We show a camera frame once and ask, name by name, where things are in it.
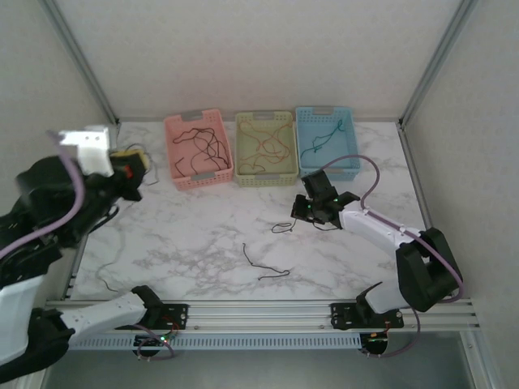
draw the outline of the green wire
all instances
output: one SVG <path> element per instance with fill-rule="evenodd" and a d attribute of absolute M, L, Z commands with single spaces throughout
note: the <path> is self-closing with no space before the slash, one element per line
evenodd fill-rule
<path fill-rule="evenodd" d="M 312 147 L 304 150 L 302 153 L 301 153 L 301 156 L 300 158 L 302 159 L 302 156 L 305 155 L 305 152 L 309 152 L 310 150 L 313 150 L 314 152 L 317 152 L 318 150 L 320 150 L 321 148 L 323 148 L 323 146 L 328 143 L 330 141 L 330 139 L 333 137 L 333 134 L 335 134 L 337 131 L 340 131 L 340 132 L 345 132 L 344 129 L 341 129 L 342 127 L 342 119 L 339 120 L 339 122 L 337 122 L 337 126 L 335 127 L 335 129 L 333 129 L 333 131 L 328 134 L 328 135 L 324 135 L 324 136 L 316 136 L 314 138 L 314 140 L 311 141 L 311 145 Z M 324 142 L 318 144 L 318 145 L 315 145 L 315 142 L 317 142 L 318 139 L 326 139 Z"/>

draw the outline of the plastic basket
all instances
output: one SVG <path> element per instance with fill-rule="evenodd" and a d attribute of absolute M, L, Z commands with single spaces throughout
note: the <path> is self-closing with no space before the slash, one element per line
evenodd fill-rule
<path fill-rule="evenodd" d="M 296 125 L 298 132 L 298 159 L 301 175 L 321 169 L 329 161 L 349 154 L 358 154 L 357 137 L 353 114 L 346 107 L 298 107 Z M 314 152 L 313 147 L 322 144 L 342 120 L 341 130 L 337 130 L 322 148 Z M 353 181 L 360 172 L 358 158 L 340 160 L 325 169 L 330 180 Z"/>
<path fill-rule="evenodd" d="M 233 159 L 229 139 L 218 109 L 208 109 L 197 113 L 183 113 L 164 120 L 166 149 L 169 171 L 178 190 L 187 190 L 229 182 L 233 179 Z M 200 132 L 199 138 L 181 143 L 180 136 L 189 138 L 192 129 L 213 129 Z M 212 148 L 200 152 L 211 144 Z"/>
<path fill-rule="evenodd" d="M 240 186 L 294 185 L 298 158 L 292 113 L 237 114 L 234 157 Z"/>

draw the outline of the green basket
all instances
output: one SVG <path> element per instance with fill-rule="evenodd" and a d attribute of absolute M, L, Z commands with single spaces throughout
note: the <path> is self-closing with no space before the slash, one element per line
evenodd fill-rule
<path fill-rule="evenodd" d="M 237 114 L 234 161 L 240 186 L 294 185 L 299 166 L 292 113 Z"/>

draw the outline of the blue basket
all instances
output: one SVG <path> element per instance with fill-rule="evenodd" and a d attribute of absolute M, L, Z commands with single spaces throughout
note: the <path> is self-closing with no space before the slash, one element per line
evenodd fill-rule
<path fill-rule="evenodd" d="M 329 161 L 349 154 L 358 154 L 357 137 L 353 114 L 346 107 L 298 107 L 295 110 L 298 157 L 301 176 L 319 170 Z M 319 150 L 312 150 L 312 142 L 317 136 L 331 134 L 342 120 L 341 130 L 337 130 L 332 138 Z M 340 160 L 325 169 L 330 180 L 353 181 L 360 172 L 360 160 L 349 158 Z"/>

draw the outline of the marble table surface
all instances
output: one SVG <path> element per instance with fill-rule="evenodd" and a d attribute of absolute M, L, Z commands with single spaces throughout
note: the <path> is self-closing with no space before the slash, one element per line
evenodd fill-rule
<path fill-rule="evenodd" d="M 225 127 L 234 143 L 235 126 Z M 359 152 L 379 165 L 380 184 L 368 198 L 375 210 L 423 228 L 394 123 L 356 123 Z M 92 233 L 84 250 L 71 299 L 105 300 L 140 284 L 167 300 L 318 300 L 354 298 L 365 288 L 396 276 L 384 252 L 343 230 L 319 231 L 299 221 L 293 232 L 271 232 L 289 222 L 296 186 L 240 188 L 230 182 L 177 191 L 169 175 L 160 122 L 125 122 L 118 146 L 143 143 L 157 166 L 145 177 L 143 200 L 119 203 L 119 215 Z M 353 182 L 334 182 L 339 193 L 362 195 L 375 179 L 371 166 Z M 280 278 L 258 280 L 271 271 L 254 263 L 289 269 Z"/>

